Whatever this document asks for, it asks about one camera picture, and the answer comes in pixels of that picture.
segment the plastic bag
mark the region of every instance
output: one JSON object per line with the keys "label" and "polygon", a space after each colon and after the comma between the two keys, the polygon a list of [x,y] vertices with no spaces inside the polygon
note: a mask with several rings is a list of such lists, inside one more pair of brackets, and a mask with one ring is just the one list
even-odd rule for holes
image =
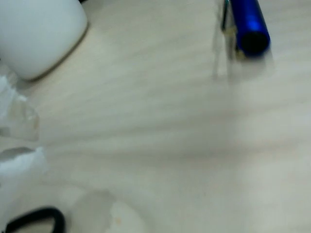
{"label": "plastic bag", "polygon": [[24,140],[37,140],[39,116],[24,96],[12,89],[0,76],[0,135]]}
{"label": "plastic bag", "polygon": [[[27,99],[0,76],[0,135],[37,140],[39,116]],[[0,231],[4,231],[22,189],[47,170],[43,149],[0,148]]]}

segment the pen cap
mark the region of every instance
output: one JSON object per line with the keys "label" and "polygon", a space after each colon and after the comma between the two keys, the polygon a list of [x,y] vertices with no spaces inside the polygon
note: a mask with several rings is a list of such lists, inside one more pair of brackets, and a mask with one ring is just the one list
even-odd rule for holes
{"label": "pen cap", "polygon": [[238,47],[248,56],[261,55],[270,36],[257,0],[231,0]]}

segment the blue pen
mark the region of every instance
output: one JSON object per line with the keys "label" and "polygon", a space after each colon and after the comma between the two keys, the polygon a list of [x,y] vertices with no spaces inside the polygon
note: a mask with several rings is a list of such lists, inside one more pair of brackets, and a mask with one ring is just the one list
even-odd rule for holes
{"label": "blue pen", "polygon": [[229,5],[236,28],[236,50],[246,56],[262,55],[270,45],[270,36],[257,0],[225,0],[222,30],[226,29]]}

